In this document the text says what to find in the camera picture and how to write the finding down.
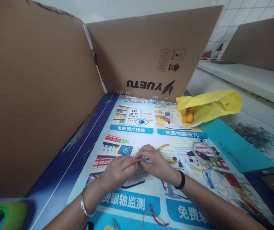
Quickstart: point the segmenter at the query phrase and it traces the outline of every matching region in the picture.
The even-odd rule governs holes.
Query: black hair tie
[[[180,170],[179,170],[179,172],[182,175],[182,182],[181,182],[181,184],[178,187],[174,186],[174,188],[176,188],[178,190],[181,190],[185,186],[185,174],[182,171],[180,171]]]

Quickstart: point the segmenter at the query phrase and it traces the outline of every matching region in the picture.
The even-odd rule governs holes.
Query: white shelf
[[[274,102],[274,71],[242,64],[219,65],[209,61],[199,62],[198,68]]]

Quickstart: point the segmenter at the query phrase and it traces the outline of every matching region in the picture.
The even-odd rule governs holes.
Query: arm
[[[111,161],[105,171],[85,190],[84,204],[89,215],[110,192],[121,187],[137,170],[137,159],[131,156],[120,156]],[[82,213],[80,193],[61,213],[59,213],[44,230],[84,229],[88,217]]]
[[[180,172],[173,168],[154,147],[143,146],[136,157],[139,159],[142,156],[151,159],[150,164],[140,161],[144,170],[173,186],[177,187],[181,184]],[[242,210],[187,175],[185,175],[185,186],[181,191],[216,229],[265,229]]]

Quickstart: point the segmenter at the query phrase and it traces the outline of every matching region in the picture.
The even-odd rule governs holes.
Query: poster
[[[272,221],[272,213],[244,175],[239,173],[208,136],[199,127],[182,126],[176,105],[156,108],[150,100],[123,96],[117,99],[73,187],[67,205],[84,186],[104,172],[113,158],[121,155],[134,156],[146,144],[151,144],[156,149],[166,145],[161,153],[174,168],[234,205],[238,206],[236,199],[239,199]],[[208,162],[193,153],[192,145]],[[211,229],[202,213],[181,191],[150,174],[133,176],[121,188],[109,193],[90,221],[93,222],[94,229],[114,229],[112,218],[116,218],[122,229],[127,226],[141,229],[143,214],[150,210],[149,204],[159,217],[169,223],[168,229]],[[154,221],[150,213],[144,218],[144,227],[164,228]]]

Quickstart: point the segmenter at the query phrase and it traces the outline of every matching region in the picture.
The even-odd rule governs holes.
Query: yuetu logo
[[[171,94],[172,90],[173,90],[173,83],[175,82],[172,81],[169,84],[167,84],[165,86],[165,88],[162,91],[162,94],[165,94],[167,91],[169,91],[169,94]],[[143,89],[153,89],[153,90],[159,90],[161,91],[161,86],[162,83],[159,83],[156,87],[155,87],[155,83],[154,82],[147,82],[147,81],[141,81],[139,84],[139,81],[135,81],[135,84],[133,81],[127,81],[127,87],[132,87],[132,88],[143,88]]]

